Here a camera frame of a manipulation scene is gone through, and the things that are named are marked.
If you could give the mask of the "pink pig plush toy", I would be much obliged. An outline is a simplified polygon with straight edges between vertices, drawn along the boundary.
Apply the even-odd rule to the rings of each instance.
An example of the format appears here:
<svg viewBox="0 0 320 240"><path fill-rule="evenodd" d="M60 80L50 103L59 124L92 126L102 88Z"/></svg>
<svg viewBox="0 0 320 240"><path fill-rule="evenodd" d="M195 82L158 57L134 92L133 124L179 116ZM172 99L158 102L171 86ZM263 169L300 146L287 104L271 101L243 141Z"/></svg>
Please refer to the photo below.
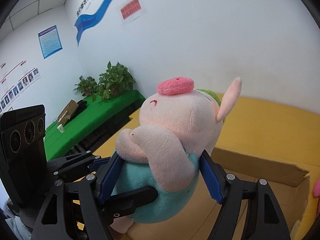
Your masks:
<svg viewBox="0 0 320 240"><path fill-rule="evenodd" d="M126 233L134 223L163 222L187 205L199 181L200 156L213 151L241 87L242 80L234 79L220 99L210 90L196 90L191 78L174 77L143 102L139 126L123 129L116 139L124 164L113 193L151 186L158 196L116 218L111 224L115 233Z"/></svg>

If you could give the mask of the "shallow cardboard box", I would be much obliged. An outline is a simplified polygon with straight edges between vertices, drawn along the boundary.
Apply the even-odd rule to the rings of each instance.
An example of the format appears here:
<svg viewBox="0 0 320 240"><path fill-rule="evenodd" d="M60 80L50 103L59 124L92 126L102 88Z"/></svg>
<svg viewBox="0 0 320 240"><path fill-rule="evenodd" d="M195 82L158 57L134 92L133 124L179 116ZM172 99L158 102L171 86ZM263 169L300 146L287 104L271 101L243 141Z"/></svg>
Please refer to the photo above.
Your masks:
<svg viewBox="0 0 320 240"><path fill-rule="evenodd" d="M308 202L307 170L216 148L200 157L199 183L183 210L131 226L128 239L292 239Z"/></svg>

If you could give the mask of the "green covered side table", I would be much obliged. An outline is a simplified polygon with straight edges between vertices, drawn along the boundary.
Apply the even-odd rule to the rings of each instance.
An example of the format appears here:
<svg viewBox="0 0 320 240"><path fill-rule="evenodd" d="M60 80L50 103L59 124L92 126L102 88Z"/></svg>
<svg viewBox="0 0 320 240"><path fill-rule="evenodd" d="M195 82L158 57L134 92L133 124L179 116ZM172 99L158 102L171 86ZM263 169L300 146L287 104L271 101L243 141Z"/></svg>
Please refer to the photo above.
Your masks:
<svg viewBox="0 0 320 240"><path fill-rule="evenodd" d="M141 104L144 100L144 96L137 90L128 90L123 95L108 101L100 99L92 101L91 97L85 98L87 108L66 124L63 133L57 129L57 122L47 127L44 138L47 160L64 156L73 146L114 115L129 105Z"/></svg>

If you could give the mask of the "small cardboard box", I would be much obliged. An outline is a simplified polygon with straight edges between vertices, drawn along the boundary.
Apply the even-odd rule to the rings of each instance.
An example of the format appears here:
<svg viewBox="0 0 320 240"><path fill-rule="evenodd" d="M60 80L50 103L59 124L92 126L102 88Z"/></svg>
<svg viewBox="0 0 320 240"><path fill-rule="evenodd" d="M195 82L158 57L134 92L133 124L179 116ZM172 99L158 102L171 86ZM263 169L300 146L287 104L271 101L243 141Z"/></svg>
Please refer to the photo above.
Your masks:
<svg viewBox="0 0 320 240"><path fill-rule="evenodd" d="M58 125L65 126L65 124L70 120L74 112L79 107L78 103L74 100L71 100L67 106L63 109L60 115L57 118Z"/></svg>

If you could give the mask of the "small potted plant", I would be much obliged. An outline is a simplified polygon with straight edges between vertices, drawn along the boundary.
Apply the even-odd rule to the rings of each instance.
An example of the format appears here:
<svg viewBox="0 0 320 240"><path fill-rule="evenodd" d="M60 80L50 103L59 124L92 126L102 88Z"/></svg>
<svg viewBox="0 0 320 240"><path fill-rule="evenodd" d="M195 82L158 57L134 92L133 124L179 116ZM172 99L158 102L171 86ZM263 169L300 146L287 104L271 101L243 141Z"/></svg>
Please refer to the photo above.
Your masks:
<svg viewBox="0 0 320 240"><path fill-rule="evenodd" d="M74 91L78 91L82 96L89 96L97 92L98 84L95 78L88 76L84 78L83 76L79 77L80 82L75 84Z"/></svg>

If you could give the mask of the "large potted plant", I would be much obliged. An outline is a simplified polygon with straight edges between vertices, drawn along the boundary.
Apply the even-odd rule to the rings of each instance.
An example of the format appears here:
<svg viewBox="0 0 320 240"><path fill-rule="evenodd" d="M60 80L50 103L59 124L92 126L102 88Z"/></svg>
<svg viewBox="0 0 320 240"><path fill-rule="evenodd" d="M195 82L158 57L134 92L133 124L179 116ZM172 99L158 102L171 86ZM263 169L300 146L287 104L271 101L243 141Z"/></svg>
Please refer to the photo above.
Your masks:
<svg viewBox="0 0 320 240"><path fill-rule="evenodd" d="M92 101L95 102L98 97L102 101L116 98L127 90L133 90L135 83L136 81L127 67L119 62L112 65L109 61L106 71L99 75L99 82L96 86L96 92L92 95Z"/></svg>

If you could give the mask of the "blue framed wall poster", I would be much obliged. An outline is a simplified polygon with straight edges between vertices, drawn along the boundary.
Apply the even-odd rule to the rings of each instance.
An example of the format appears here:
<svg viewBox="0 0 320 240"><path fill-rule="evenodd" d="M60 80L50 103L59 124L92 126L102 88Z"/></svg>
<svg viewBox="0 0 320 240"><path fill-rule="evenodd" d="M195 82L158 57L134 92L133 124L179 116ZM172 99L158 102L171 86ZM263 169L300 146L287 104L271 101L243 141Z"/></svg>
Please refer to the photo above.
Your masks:
<svg viewBox="0 0 320 240"><path fill-rule="evenodd" d="M38 38L44 59L62 50L62 44L56 25L38 33Z"/></svg>

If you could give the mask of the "red white wall notice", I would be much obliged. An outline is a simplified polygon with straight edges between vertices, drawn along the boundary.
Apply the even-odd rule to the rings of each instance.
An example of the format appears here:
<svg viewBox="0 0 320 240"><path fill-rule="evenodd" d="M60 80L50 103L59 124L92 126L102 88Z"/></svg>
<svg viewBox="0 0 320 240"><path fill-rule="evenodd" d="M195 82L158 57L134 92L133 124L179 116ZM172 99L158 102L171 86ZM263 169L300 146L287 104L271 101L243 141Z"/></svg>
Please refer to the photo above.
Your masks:
<svg viewBox="0 0 320 240"><path fill-rule="evenodd" d="M123 24L130 24L146 14L143 0L127 0L120 7L119 12Z"/></svg>

